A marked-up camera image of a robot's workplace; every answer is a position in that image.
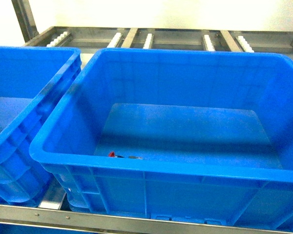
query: blue plastic crate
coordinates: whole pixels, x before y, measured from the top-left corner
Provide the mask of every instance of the blue plastic crate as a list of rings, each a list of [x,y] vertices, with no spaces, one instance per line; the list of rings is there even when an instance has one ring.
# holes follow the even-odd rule
[[[0,47],[0,203],[39,204],[50,174],[29,145],[80,65],[78,49]]]
[[[30,154],[75,211],[293,231],[293,61],[101,50]]]

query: metal shelf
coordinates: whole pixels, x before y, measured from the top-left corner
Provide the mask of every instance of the metal shelf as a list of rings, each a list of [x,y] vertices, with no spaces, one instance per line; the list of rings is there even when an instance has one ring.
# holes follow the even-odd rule
[[[117,47],[176,50],[208,50],[206,37],[216,51],[242,52],[237,37],[243,36],[255,52],[281,53],[293,59],[293,32],[245,32],[223,30],[50,27],[33,37],[36,26],[31,11],[22,0],[14,0],[20,26],[27,41],[24,46],[46,46],[64,31],[69,34],[58,46],[79,47],[82,67],[99,49],[109,45],[120,33]],[[69,210],[65,191],[54,179],[38,208],[0,205],[0,223],[67,229],[111,234],[281,234],[285,232],[257,230],[208,224],[182,223],[100,214],[76,213]]]

